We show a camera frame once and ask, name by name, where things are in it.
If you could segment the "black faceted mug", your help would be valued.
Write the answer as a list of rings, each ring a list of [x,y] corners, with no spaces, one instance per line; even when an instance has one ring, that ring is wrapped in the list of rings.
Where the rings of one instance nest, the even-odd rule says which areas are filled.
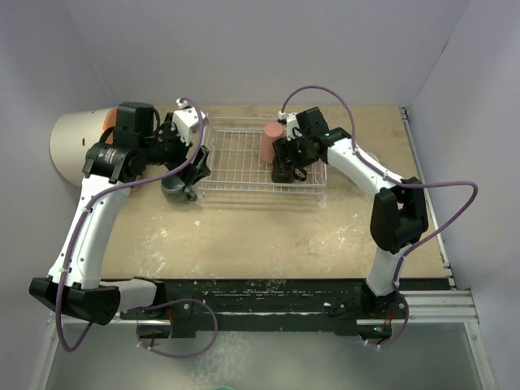
[[[305,169],[297,170],[290,164],[274,160],[271,167],[271,181],[277,184],[291,184],[295,181],[304,182],[307,178]]]

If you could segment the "grey-blue round mug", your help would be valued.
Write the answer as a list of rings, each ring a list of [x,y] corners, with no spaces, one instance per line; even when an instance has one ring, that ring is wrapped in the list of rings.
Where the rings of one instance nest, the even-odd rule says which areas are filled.
[[[171,175],[161,180],[161,190],[164,197],[172,203],[195,202],[197,194],[178,175]]]

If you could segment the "pink tumbler cup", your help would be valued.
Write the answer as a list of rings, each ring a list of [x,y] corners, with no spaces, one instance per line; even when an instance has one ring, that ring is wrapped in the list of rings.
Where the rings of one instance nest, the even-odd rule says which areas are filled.
[[[284,128],[278,122],[268,123],[261,137],[260,157],[268,164],[271,164],[275,157],[274,142],[284,136]]]

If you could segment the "light blue mug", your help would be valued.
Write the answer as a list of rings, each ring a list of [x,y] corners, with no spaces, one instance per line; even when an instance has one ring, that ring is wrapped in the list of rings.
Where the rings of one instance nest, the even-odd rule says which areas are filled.
[[[377,165],[379,164],[379,160],[378,158],[373,154],[373,153],[370,153],[370,152],[366,152],[364,151],[362,153],[362,156],[363,158],[371,165]]]

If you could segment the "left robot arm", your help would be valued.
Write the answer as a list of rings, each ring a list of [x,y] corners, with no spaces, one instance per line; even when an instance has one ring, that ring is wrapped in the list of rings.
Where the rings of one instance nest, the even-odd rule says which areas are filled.
[[[56,315],[108,324],[116,313],[139,308],[150,319],[167,310],[159,282],[130,279],[103,283],[102,262],[119,211],[133,187],[146,183],[148,166],[188,187],[205,176],[207,149],[190,137],[202,134],[208,118],[186,97],[161,119],[146,103],[117,106],[114,123],[86,152],[80,201],[63,247],[45,277],[32,279],[29,294]]]

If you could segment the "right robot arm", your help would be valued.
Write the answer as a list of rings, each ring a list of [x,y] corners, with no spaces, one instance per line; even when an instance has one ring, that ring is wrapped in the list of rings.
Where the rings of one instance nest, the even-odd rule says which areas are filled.
[[[359,149],[343,128],[329,128],[317,107],[300,113],[278,114],[286,135],[273,143],[271,179],[278,184],[304,181],[306,168],[322,161],[345,174],[372,200],[370,235],[376,245],[369,275],[361,287],[360,309],[379,318],[396,299],[399,260],[428,229],[426,199],[415,177],[393,177]]]

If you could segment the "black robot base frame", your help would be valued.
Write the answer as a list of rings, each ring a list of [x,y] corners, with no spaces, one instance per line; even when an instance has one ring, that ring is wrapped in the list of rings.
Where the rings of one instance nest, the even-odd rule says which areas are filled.
[[[412,293],[448,291],[446,279],[405,278],[401,297],[370,298],[363,279],[163,279],[158,304],[170,309],[129,310],[124,320],[164,320],[171,337],[198,331],[368,333],[371,324],[403,319]]]

